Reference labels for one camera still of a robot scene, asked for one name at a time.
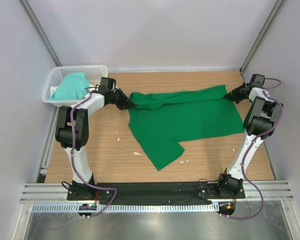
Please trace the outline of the green t shirt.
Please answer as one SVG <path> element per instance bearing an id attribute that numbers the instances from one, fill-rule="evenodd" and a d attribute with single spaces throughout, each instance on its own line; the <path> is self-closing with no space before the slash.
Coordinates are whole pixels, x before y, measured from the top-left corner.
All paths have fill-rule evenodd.
<path id="1" fill-rule="evenodd" d="M 244 131 L 225 85 L 170 93 L 132 92 L 128 126 L 157 171 L 178 159 L 181 142 L 224 137 Z"/>

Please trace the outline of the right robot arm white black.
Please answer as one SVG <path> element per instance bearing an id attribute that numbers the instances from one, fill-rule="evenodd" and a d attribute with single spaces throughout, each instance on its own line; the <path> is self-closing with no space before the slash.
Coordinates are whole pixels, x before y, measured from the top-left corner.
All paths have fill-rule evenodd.
<path id="1" fill-rule="evenodd" d="M 244 135 L 240 150 L 231 165 L 219 175 L 215 185 L 215 192 L 221 198 L 234 198 L 243 191 L 246 170 L 255 152 L 274 133 L 283 117 L 284 105 L 269 94 L 269 90 L 280 86 L 282 82 L 271 78 L 277 85 L 265 88 L 268 79 L 262 74 L 253 74 L 249 83 L 224 95 L 225 99 L 237 104 L 249 100 L 251 106 L 243 121 Z"/>

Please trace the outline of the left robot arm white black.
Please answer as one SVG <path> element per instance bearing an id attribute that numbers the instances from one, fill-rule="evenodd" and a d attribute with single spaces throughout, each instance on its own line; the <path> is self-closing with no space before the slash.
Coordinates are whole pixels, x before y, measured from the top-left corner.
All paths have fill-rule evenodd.
<path id="1" fill-rule="evenodd" d="M 122 111 L 137 106 L 110 77 L 102 77 L 100 83 L 84 90 L 83 99 L 70 106 L 61 106 L 57 115 L 55 139 L 65 150 L 72 169 L 72 183 L 67 188 L 68 200 L 92 200 L 101 190 L 95 185 L 86 152 L 89 116 L 106 105 L 115 105 Z"/>

